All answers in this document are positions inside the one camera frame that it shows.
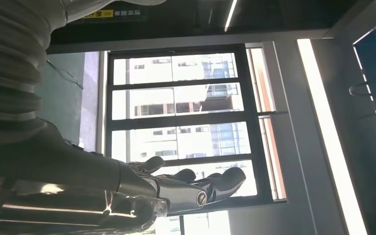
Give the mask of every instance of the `sign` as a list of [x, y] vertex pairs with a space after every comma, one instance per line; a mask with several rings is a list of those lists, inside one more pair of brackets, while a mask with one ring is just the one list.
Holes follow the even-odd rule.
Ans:
[[70, 24], [98, 24], [119, 22], [144, 22], [147, 20], [147, 9], [116, 8], [102, 9], [93, 12]]
[[111, 18], [114, 17], [114, 13], [114, 10], [99, 10], [83, 17], [83, 19]]

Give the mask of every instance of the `yellow sign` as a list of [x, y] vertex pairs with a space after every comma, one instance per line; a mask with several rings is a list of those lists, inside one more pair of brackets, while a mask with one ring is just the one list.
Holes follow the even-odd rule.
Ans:
[[114, 10], [100, 10], [100, 11], [93, 12], [93, 13], [91, 13], [88, 16], [85, 16], [83, 18], [84, 19], [88, 19], [88, 18], [110, 18], [110, 17], [113, 17], [114, 14], [115, 14]]

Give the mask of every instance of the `black ceiling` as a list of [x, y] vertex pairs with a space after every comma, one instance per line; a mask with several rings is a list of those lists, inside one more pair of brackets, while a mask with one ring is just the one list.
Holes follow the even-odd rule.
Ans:
[[319, 29], [332, 27], [357, 0], [167, 0], [157, 6], [117, 1], [109, 18], [81, 19], [56, 30], [52, 44]]

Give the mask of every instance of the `black window frame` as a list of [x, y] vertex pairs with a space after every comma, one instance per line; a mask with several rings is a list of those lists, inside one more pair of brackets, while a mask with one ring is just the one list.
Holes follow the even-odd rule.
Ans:
[[[158, 82], [146, 84], [125, 84], [114, 85], [113, 72], [114, 60], [145, 58], [145, 57], [164, 57], [179, 55], [197, 55], [197, 54], [215, 54], [215, 53], [233, 53], [235, 65], [237, 67], [237, 77], [235, 78], [216, 78], [204, 80], [184, 80], [174, 82]], [[244, 111], [209, 113], [197, 115], [180, 115], [171, 117], [146, 117], [138, 119], [112, 120], [112, 96], [113, 91], [124, 91], [133, 89], [163, 88], [190, 85], [212, 85], [239, 83], [242, 95]], [[149, 129], [164, 127], [179, 127], [203, 124], [220, 124], [246, 122], [248, 138], [250, 142], [250, 154], [236, 154], [215, 157], [203, 157], [192, 159], [179, 159], [165, 161], [165, 166], [177, 165], [196, 165], [206, 163], [231, 162], [251, 160], [253, 172], [256, 181], [257, 195], [245, 197], [232, 197], [224, 201], [206, 205], [200, 210], [185, 211], [181, 213], [170, 214], [168, 216], [205, 213], [213, 211], [227, 210], [231, 208], [240, 208], [248, 206], [258, 206], [277, 203], [273, 200], [272, 190], [269, 181], [266, 157], [263, 148], [261, 136], [260, 118], [267, 118], [274, 112], [258, 112], [256, 100], [253, 92], [253, 83], [251, 80], [250, 69], [246, 54], [245, 44], [216, 45], [205, 47], [181, 47], [181, 48], [163, 48], [148, 49], [137, 51], [113, 51], [108, 55], [108, 79], [107, 79], [107, 109], [106, 109], [106, 156], [111, 157], [112, 153], [112, 132], [132, 129]]]

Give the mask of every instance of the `glass pane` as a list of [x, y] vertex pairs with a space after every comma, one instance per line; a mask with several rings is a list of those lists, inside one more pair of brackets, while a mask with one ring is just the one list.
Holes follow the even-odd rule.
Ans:
[[179, 216], [157, 218], [146, 231], [127, 235], [181, 235]]
[[171, 81], [171, 57], [119, 59], [114, 61], [114, 85]]
[[233, 53], [117, 59], [113, 84], [237, 77]]
[[172, 57], [173, 81], [237, 77], [234, 53]]
[[[219, 132], [220, 125], [236, 128], [232, 128], [230, 132]], [[246, 128], [246, 123], [129, 130], [129, 140], [126, 140], [126, 131], [114, 131], [112, 156], [126, 161], [126, 141], [129, 141], [128, 145], [131, 146], [129, 158], [132, 162], [145, 162], [153, 156], [161, 156], [164, 160], [176, 160], [247, 154], [251, 152], [248, 133], [237, 128], [242, 126]]]
[[197, 165], [182, 165], [182, 166], [169, 166], [159, 169], [154, 175], [161, 174], [176, 174], [183, 169], [191, 169], [195, 172], [197, 180], [203, 179], [213, 173], [223, 173], [230, 167], [240, 167], [246, 174], [247, 179], [244, 181], [240, 189], [233, 194], [237, 196], [253, 196], [257, 194], [256, 181], [254, 179], [253, 166], [251, 160], [227, 162], [227, 163], [208, 163]]
[[[145, 154], [143, 151], [139, 153], [140, 157]], [[126, 162], [126, 131], [112, 132], [112, 158]]]
[[184, 215], [185, 235], [230, 235], [227, 211]]
[[238, 83], [113, 91], [113, 120], [230, 111], [244, 111]]
[[286, 191], [284, 189], [272, 121], [270, 118], [265, 118], [260, 119], [259, 122], [273, 199], [285, 199]]
[[275, 111], [272, 87], [268, 79], [263, 50], [261, 48], [247, 49], [249, 67], [253, 80], [253, 90], [259, 112]]

